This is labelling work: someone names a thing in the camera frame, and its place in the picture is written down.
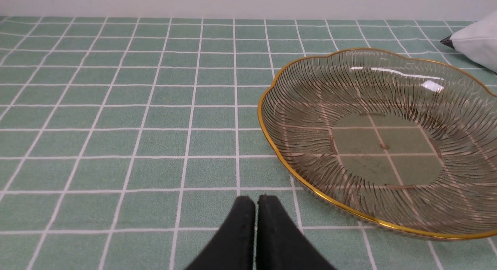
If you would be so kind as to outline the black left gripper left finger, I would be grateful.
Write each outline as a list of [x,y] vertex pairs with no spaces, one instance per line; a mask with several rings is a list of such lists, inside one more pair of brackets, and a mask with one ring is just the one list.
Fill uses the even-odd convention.
[[254,257],[255,204],[238,196],[226,219],[187,270],[251,270]]

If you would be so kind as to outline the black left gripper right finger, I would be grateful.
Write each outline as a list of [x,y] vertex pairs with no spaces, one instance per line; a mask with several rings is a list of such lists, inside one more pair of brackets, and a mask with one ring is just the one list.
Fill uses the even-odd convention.
[[258,270],[334,270],[292,221],[276,196],[259,196]]

